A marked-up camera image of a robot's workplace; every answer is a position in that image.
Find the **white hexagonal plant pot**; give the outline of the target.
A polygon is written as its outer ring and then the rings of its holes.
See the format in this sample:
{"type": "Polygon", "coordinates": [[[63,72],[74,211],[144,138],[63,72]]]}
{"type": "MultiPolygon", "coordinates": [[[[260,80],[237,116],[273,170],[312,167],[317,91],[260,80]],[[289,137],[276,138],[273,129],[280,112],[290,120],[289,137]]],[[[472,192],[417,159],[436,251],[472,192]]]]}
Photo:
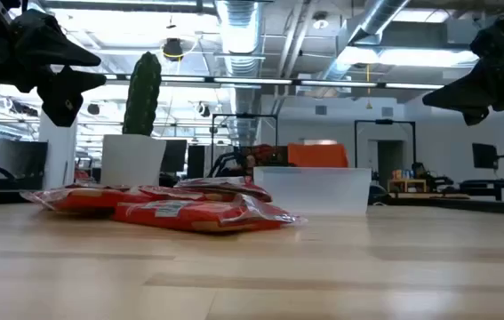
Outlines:
{"type": "Polygon", "coordinates": [[[139,134],[103,137],[100,183],[107,186],[155,186],[166,148],[165,140],[139,134]]]}

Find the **large dark monitor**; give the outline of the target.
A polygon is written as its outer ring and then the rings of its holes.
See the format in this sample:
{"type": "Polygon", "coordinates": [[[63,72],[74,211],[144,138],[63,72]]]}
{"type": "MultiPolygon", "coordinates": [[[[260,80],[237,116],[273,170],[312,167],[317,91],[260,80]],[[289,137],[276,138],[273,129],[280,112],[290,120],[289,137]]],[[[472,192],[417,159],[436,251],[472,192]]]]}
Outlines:
{"type": "Polygon", "coordinates": [[[0,190],[43,187],[48,143],[0,139],[0,190]]]}

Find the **silver ribbed ceiling duct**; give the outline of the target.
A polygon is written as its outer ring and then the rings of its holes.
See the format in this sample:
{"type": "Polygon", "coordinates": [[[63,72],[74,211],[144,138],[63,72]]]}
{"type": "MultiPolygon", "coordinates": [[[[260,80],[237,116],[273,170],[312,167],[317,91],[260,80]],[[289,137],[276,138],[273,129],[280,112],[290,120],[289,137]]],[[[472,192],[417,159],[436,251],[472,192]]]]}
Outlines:
{"type": "Polygon", "coordinates": [[[260,62],[251,58],[260,46],[262,4],[245,0],[215,0],[222,49],[231,76],[256,77],[260,62]]]}

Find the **small wooden shelf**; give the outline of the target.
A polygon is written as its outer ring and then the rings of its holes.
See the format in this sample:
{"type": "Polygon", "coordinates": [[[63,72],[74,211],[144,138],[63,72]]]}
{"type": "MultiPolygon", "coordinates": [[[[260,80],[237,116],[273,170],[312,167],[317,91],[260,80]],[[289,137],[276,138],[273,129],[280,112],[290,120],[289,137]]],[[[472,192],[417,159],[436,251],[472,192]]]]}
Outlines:
{"type": "Polygon", "coordinates": [[[390,193],[425,193],[427,182],[419,179],[393,179],[388,181],[390,193]]]}

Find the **clear plastic bin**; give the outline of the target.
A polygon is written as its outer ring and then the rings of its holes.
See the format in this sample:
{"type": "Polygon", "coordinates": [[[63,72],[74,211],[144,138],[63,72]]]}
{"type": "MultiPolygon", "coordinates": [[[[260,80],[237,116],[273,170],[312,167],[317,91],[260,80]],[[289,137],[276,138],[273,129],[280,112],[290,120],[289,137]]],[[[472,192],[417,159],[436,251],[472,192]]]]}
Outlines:
{"type": "Polygon", "coordinates": [[[303,216],[364,216],[371,171],[358,168],[256,167],[254,183],[272,204],[303,216]]]}

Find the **silver smooth ceiling duct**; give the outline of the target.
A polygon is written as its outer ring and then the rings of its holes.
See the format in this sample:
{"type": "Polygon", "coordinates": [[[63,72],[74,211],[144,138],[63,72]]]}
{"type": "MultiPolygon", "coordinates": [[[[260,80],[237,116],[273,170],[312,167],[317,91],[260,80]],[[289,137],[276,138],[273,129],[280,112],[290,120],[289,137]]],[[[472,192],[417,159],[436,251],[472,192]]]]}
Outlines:
{"type": "Polygon", "coordinates": [[[335,57],[319,76],[320,80],[343,80],[355,65],[378,62],[378,53],[368,45],[380,44],[382,34],[411,0],[367,0],[364,10],[344,20],[335,37],[335,57]]]}

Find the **green cactus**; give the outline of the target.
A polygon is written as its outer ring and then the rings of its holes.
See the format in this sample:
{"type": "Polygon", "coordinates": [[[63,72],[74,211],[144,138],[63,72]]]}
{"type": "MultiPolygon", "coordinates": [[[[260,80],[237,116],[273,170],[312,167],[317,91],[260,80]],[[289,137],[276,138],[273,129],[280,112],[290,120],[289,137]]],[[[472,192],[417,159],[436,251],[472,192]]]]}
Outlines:
{"type": "Polygon", "coordinates": [[[141,55],[130,76],[124,112],[123,134],[150,136],[160,93],[161,64],[151,52],[141,55]]]}

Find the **black desk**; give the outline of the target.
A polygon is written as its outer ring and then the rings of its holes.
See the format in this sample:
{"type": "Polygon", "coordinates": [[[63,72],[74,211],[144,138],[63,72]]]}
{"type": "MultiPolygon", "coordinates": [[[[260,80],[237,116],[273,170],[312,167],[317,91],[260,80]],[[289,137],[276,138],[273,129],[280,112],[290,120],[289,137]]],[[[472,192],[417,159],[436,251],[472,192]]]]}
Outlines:
{"type": "Polygon", "coordinates": [[[465,180],[461,182],[459,191],[468,196],[489,196],[496,201],[502,200],[504,180],[465,180]]]}

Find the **black metal stand frame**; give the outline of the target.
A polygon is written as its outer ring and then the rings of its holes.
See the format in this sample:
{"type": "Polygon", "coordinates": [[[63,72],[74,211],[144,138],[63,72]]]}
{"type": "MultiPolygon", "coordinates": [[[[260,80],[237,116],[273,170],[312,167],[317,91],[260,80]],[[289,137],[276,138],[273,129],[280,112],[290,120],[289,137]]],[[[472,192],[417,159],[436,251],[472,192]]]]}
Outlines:
{"type": "Polygon", "coordinates": [[[414,121],[397,121],[387,118],[375,120],[357,119],[354,121],[354,165],[358,167],[358,125],[359,124],[376,124],[376,125],[392,125],[392,124],[408,124],[412,128],[412,161],[411,164],[417,163],[417,142],[416,142],[416,123],[414,121]]]}
{"type": "Polygon", "coordinates": [[[250,114],[250,113],[220,113],[220,114],[212,114],[212,123],[210,126],[210,134],[211,134],[211,165],[213,166],[215,163],[214,158],[214,138],[216,131],[215,119],[219,116],[223,116],[224,120],[228,120],[230,117],[234,117],[237,119],[257,119],[257,118],[273,118],[275,120],[275,145],[277,146],[279,143],[279,121],[277,115],[262,115],[262,114],[250,114]]]}

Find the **black monitor on arm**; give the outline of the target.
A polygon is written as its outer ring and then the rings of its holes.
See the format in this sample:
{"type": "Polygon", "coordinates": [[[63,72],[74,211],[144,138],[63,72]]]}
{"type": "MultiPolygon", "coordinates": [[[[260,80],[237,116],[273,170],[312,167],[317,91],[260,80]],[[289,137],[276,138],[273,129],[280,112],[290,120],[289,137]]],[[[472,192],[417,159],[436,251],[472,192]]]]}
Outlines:
{"type": "Polygon", "coordinates": [[[499,160],[504,158],[504,154],[499,154],[493,145],[473,143],[473,162],[477,169],[499,170],[499,160]]]}

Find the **white room column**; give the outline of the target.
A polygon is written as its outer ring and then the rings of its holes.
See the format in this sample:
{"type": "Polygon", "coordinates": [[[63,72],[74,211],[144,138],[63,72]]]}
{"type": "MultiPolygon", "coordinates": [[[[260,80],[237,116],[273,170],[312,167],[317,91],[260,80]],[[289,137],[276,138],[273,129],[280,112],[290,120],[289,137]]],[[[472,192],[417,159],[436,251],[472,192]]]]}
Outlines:
{"type": "Polygon", "coordinates": [[[77,121],[70,127],[56,126],[42,113],[39,140],[47,143],[43,188],[61,188],[74,182],[77,121]]]}

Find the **dark upright monitor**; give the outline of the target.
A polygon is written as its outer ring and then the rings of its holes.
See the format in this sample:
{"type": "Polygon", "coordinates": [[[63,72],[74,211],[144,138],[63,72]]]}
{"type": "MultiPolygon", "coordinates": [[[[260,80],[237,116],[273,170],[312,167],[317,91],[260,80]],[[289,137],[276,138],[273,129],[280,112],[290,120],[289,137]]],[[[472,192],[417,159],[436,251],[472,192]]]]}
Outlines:
{"type": "Polygon", "coordinates": [[[186,140],[166,140],[164,157],[161,163],[162,172],[183,172],[188,142],[186,140]]]}

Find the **red popcorn bag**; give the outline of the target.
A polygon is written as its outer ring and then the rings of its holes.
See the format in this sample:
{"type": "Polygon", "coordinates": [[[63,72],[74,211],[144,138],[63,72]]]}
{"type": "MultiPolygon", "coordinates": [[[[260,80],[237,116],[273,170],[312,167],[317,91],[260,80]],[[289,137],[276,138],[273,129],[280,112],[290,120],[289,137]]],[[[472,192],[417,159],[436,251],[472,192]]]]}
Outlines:
{"type": "Polygon", "coordinates": [[[190,200],[190,201],[222,201],[220,194],[195,192],[181,188],[158,186],[138,186],[136,191],[148,196],[151,200],[190,200]]]}
{"type": "Polygon", "coordinates": [[[247,177],[212,177],[181,180],[176,188],[200,190],[205,192],[231,192],[254,196],[264,203],[270,203],[272,196],[264,188],[255,185],[247,177]]]}
{"type": "Polygon", "coordinates": [[[79,185],[43,191],[23,191],[20,195],[45,209],[58,212],[114,211],[120,203],[145,203],[150,197],[141,192],[108,187],[79,185]]]}
{"type": "Polygon", "coordinates": [[[116,206],[115,221],[197,233],[260,231],[297,225],[305,218],[238,194],[231,202],[159,200],[116,206]]]}

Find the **orange box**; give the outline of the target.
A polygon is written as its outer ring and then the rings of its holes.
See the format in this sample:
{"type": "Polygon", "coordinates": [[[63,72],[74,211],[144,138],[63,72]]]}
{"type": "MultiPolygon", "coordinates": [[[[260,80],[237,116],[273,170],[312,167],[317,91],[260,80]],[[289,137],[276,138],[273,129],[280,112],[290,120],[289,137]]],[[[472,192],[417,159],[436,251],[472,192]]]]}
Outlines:
{"type": "Polygon", "coordinates": [[[298,167],[348,168],[346,149],[341,144],[287,146],[288,162],[298,167]]]}

